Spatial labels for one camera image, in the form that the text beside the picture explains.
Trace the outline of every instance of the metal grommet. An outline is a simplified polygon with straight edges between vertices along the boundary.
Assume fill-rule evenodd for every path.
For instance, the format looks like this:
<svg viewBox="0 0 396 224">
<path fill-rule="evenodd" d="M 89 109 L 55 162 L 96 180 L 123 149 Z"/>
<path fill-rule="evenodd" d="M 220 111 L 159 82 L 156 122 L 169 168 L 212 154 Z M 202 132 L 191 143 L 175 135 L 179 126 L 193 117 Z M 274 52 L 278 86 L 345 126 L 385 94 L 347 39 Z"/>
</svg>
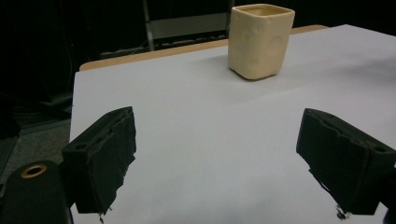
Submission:
<svg viewBox="0 0 396 224">
<path fill-rule="evenodd" d="M 45 164 L 36 164 L 29 166 L 28 168 L 24 169 L 21 173 L 21 177 L 23 179 L 33 178 L 35 176 L 41 175 L 47 170 L 47 165 Z"/>
</svg>

